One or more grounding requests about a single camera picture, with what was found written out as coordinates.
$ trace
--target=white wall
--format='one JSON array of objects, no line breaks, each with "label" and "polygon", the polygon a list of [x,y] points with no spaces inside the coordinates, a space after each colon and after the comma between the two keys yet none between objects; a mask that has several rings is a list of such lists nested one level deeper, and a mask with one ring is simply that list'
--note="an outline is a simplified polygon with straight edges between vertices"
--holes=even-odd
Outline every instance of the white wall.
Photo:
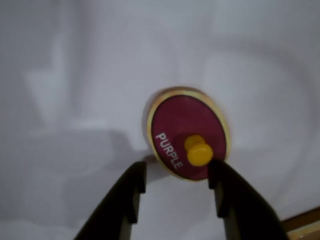
[{"label": "white wall", "polygon": [[[135,161],[167,87],[225,109],[229,164],[282,219],[320,205],[317,0],[0,3],[0,236],[72,239]],[[206,182],[156,163],[132,239],[225,239]]]}]

